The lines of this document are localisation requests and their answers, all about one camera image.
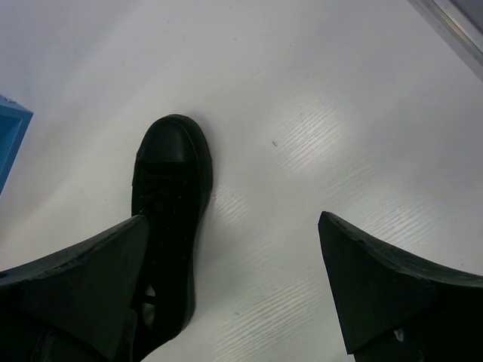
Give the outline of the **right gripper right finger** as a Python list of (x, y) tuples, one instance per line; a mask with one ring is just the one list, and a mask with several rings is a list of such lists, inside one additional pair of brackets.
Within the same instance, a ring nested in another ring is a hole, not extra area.
[(346, 352), (356, 361), (480, 361), (482, 277), (423, 259), (333, 213), (318, 222)]

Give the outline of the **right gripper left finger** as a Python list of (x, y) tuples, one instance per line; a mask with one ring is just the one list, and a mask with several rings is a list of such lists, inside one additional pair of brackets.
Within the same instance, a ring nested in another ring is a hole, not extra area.
[(1, 273), (3, 361), (130, 361), (131, 306), (148, 241), (135, 216)]

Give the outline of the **black slip-on shoe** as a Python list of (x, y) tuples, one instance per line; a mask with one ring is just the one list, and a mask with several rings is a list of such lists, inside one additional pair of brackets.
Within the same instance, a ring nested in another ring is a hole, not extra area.
[(168, 115), (146, 132), (134, 164), (132, 216), (149, 226), (133, 298), (139, 319), (133, 359), (178, 336), (195, 311), (194, 252), (213, 188), (208, 142), (198, 124)]

